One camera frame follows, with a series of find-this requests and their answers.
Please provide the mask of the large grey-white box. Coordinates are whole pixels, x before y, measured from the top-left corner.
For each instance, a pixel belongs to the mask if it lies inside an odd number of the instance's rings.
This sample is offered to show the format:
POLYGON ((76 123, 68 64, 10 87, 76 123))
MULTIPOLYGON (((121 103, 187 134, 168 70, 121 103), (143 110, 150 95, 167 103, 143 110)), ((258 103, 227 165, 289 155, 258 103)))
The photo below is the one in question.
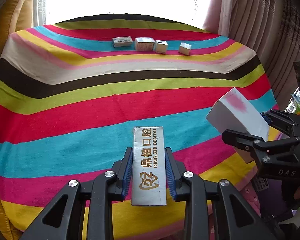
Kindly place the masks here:
POLYGON ((216 101, 206 119, 219 133, 231 129, 268 140, 269 125, 236 88, 216 101))

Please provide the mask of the gold white dental box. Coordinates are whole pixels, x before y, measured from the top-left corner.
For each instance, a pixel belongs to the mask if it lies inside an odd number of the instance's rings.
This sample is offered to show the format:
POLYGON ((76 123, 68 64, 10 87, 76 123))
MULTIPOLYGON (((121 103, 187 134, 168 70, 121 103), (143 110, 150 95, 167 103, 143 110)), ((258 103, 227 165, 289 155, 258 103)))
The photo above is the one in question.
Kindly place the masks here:
POLYGON ((167 204, 162 127, 134 128, 131 204, 135 206, 167 204))

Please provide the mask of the small white cube box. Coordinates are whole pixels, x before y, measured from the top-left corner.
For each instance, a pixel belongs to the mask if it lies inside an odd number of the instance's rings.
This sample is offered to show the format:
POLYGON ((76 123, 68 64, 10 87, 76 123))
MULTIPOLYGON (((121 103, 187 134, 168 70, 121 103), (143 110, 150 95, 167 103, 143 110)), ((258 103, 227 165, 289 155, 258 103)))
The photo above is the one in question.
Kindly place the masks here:
POLYGON ((190 54, 190 51, 191 51, 191 45, 185 42, 181 42, 178 52, 188 56, 190 54))

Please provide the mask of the white box red label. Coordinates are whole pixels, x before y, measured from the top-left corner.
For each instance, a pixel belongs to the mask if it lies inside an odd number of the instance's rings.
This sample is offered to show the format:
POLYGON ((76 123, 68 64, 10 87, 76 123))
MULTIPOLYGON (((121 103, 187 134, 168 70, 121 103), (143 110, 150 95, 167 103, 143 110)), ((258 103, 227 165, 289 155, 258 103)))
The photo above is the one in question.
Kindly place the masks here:
POLYGON ((155 41, 155 52, 158 54, 166 54, 168 43, 163 40, 155 41))

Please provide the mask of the white printed box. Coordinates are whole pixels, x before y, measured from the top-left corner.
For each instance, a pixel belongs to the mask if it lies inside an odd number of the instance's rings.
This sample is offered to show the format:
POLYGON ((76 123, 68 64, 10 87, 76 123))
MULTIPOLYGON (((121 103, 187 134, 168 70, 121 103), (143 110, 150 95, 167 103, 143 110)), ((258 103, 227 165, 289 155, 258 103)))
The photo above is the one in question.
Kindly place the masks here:
POLYGON ((152 51, 155 45, 155 40, 152 37, 136 37, 136 51, 152 51))

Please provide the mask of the green white medicine box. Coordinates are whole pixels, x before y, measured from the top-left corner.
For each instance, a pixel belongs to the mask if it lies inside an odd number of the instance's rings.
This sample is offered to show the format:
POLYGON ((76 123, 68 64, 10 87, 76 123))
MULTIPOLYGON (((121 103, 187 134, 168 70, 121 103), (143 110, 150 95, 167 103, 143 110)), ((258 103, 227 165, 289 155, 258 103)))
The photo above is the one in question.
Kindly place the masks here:
POLYGON ((133 40, 130 36, 123 37, 114 37, 113 38, 113 47, 128 47, 133 44, 133 40))

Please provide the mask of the pink curtain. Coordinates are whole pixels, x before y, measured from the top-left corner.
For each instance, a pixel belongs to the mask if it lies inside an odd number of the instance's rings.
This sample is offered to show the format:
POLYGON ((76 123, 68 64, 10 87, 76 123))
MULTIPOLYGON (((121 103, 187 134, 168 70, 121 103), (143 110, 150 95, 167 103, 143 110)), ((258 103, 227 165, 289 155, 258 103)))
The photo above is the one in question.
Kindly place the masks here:
POLYGON ((288 106, 300 61, 300 12, 291 0, 211 0, 203 28, 253 49, 279 108, 288 106))

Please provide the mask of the striped colourful tablecloth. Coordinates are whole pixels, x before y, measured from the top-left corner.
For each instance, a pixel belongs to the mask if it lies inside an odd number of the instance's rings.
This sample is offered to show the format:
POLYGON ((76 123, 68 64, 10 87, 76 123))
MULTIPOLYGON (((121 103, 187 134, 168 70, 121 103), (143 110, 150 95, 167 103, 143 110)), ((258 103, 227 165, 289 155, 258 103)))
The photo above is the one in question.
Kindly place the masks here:
POLYGON ((184 23, 110 14, 12 33, 0 57, 2 234, 19 239, 68 181, 110 169, 136 126, 163 127, 165 146, 190 171, 248 192, 255 164, 206 120, 232 88, 259 112, 278 107, 252 49, 184 23), (133 44, 114 48, 123 36, 133 44), (166 41, 166 54, 136 51, 136 37, 166 41))

